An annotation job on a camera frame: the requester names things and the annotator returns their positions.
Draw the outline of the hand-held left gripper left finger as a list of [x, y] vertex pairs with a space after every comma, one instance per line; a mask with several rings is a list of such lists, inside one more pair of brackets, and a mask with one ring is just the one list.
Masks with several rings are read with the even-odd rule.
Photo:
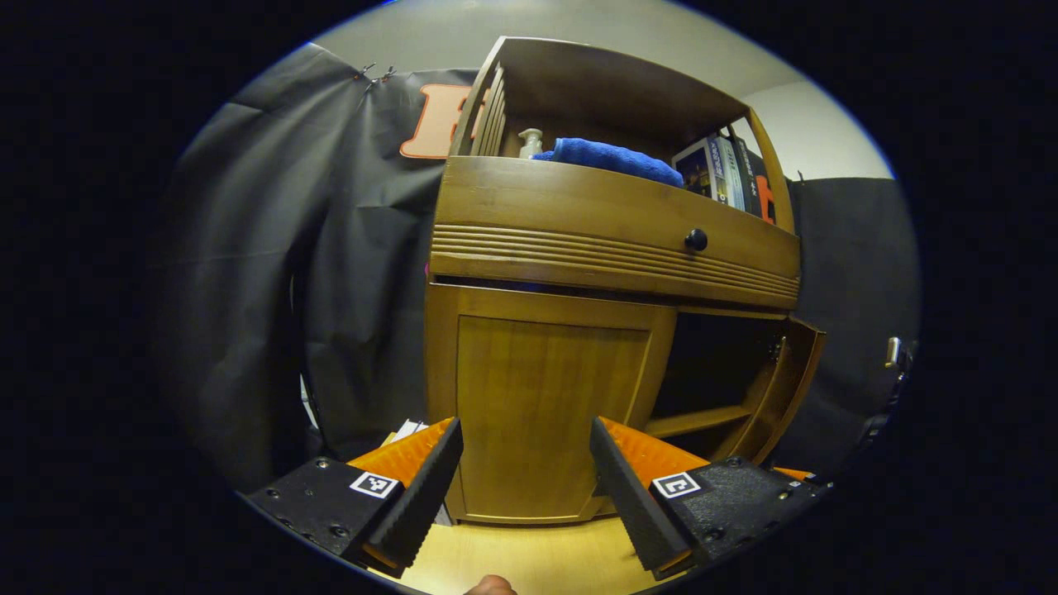
[[445, 503], [462, 452], [460, 419], [449, 417], [355, 459], [309, 459], [247, 500], [348, 564], [400, 578]]

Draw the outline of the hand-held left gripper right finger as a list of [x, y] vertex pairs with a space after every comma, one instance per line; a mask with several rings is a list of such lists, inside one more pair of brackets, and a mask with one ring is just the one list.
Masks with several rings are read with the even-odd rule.
[[643, 569], [661, 581], [725, 564], [823, 500], [832, 484], [797, 482], [730, 455], [703, 459], [606, 417], [589, 434], [598, 489], [612, 498]]

